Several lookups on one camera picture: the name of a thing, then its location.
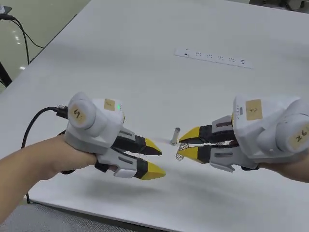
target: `floor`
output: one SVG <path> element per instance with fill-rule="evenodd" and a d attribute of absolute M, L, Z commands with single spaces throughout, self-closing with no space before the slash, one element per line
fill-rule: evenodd
<path fill-rule="evenodd" d="M 284 1 L 282 0 L 250 0 L 249 4 L 277 8 L 281 10 L 288 10 L 289 8 L 290 10 L 293 10 L 293 11 L 308 14 L 309 13 L 309 1 L 308 0 L 303 1 L 304 5 L 300 7 L 301 1 L 302 0 L 290 0 L 289 1 L 290 3 L 288 6 L 284 4 Z"/>
<path fill-rule="evenodd" d="M 231 0 L 248 4 L 258 0 Z M 9 13 L 16 17 L 24 30 L 40 46 L 46 46 L 63 27 L 79 13 L 90 0 L 2 0 L 12 7 Z M 303 12 L 309 12 L 309 3 Z M 0 21 L 0 61 L 14 80 L 27 66 L 25 44 L 20 29 L 10 21 Z M 40 48 L 28 42 L 30 60 Z M 0 93 L 4 86 L 0 84 Z"/>

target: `white table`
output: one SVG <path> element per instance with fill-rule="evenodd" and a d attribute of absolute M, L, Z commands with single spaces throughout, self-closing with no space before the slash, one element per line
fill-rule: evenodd
<path fill-rule="evenodd" d="M 237 93 L 309 97 L 309 15 L 228 1 L 92 0 L 0 96 L 0 156 L 17 150 L 41 108 L 77 91 L 124 102 L 125 126 L 170 139 L 230 114 Z M 176 48 L 244 57 L 254 69 L 174 56 Z M 28 144 L 62 131 L 46 113 Z M 157 145 L 166 177 L 140 181 L 94 168 L 57 175 L 32 200 L 175 231 L 308 231 L 309 185 L 266 170 L 233 174 Z"/>

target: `human hand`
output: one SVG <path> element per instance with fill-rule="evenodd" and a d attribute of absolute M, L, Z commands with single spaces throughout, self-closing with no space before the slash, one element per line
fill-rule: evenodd
<path fill-rule="evenodd" d="M 309 183 L 309 155 L 292 163 L 260 163 L 259 166 L 275 171 L 291 180 Z"/>
<path fill-rule="evenodd" d="M 95 155 L 78 151 L 64 141 L 63 135 L 44 140 L 25 148 L 37 168 L 41 180 L 47 180 L 62 171 L 81 169 L 94 165 Z"/>

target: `metal spring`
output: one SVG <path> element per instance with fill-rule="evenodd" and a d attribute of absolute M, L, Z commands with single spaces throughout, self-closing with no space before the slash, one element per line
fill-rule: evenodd
<path fill-rule="evenodd" d="M 184 150 L 184 149 L 189 148 L 189 147 L 190 147 L 189 144 L 180 144 L 180 146 L 179 146 L 179 148 L 178 148 L 178 151 Z M 179 161 L 181 161 L 181 160 L 183 160 L 183 156 L 177 153 L 177 154 L 176 154 L 176 159 L 179 160 Z"/>

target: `human arm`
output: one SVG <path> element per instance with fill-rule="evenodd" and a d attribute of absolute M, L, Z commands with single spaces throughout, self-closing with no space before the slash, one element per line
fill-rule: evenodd
<path fill-rule="evenodd" d="M 261 163 L 259 166 L 291 180 L 309 183 L 309 155 L 293 163 Z"/>
<path fill-rule="evenodd" d="M 27 146 L 0 160 L 0 223 L 40 180 L 96 163 L 92 154 L 75 150 L 57 136 Z"/>

